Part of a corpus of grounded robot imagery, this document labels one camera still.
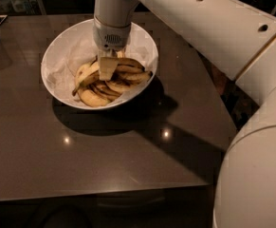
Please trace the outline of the white gripper with vent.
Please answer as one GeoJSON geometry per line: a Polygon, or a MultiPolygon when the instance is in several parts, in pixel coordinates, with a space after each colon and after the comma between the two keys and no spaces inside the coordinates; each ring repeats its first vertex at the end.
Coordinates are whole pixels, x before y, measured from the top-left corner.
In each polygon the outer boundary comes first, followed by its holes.
{"type": "Polygon", "coordinates": [[[98,47],[99,74],[102,81],[109,81],[118,65],[119,58],[115,50],[126,47],[131,25],[125,27],[107,26],[98,18],[93,20],[93,38],[98,47]]]}

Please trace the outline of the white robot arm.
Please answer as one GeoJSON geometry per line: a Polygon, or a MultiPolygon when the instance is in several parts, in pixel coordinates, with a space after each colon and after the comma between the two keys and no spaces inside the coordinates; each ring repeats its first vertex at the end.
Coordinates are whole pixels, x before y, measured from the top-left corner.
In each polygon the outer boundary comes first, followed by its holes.
{"type": "Polygon", "coordinates": [[[98,48],[120,50],[143,4],[260,107],[233,139],[216,186],[213,228],[276,228],[276,18],[238,0],[96,0],[98,48]]]}

